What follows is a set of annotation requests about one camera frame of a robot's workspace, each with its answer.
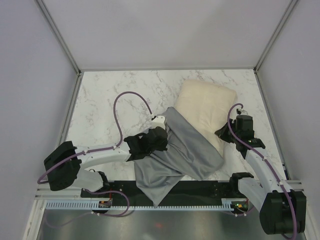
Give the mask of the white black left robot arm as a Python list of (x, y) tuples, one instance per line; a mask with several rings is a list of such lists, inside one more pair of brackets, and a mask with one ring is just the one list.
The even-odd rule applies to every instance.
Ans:
[(72, 141), (59, 145), (45, 160), (46, 183), (51, 191), (68, 187), (87, 189), (98, 197), (105, 197), (110, 190), (103, 172), (88, 168), (113, 163), (144, 159), (154, 151), (166, 151), (168, 134), (160, 126), (134, 136), (128, 136), (120, 146), (76, 147)]

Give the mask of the grey pillowcase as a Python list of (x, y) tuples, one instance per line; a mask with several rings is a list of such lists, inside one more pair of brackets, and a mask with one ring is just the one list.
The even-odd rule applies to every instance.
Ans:
[(184, 177), (203, 181), (219, 170), (224, 159), (174, 107), (166, 118), (166, 151), (154, 151), (134, 162), (136, 186), (158, 207), (170, 190)]

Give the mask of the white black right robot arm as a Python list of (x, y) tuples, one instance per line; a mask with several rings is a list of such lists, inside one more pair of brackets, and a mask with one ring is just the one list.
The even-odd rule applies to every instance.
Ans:
[(244, 195), (259, 212), (263, 231), (291, 238), (306, 228), (307, 198), (294, 190), (267, 159), (266, 146), (255, 137), (253, 118), (240, 114), (215, 132), (219, 139), (235, 144), (236, 150), (254, 170), (233, 173), (228, 191), (233, 197)]

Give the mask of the beige pillow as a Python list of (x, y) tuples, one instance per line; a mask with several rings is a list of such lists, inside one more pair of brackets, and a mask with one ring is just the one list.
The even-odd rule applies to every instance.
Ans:
[(215, 135), (227, 123), (236, 91), (212, 82), (185, 80), (174, 108), (223, 155), (224, 142)]

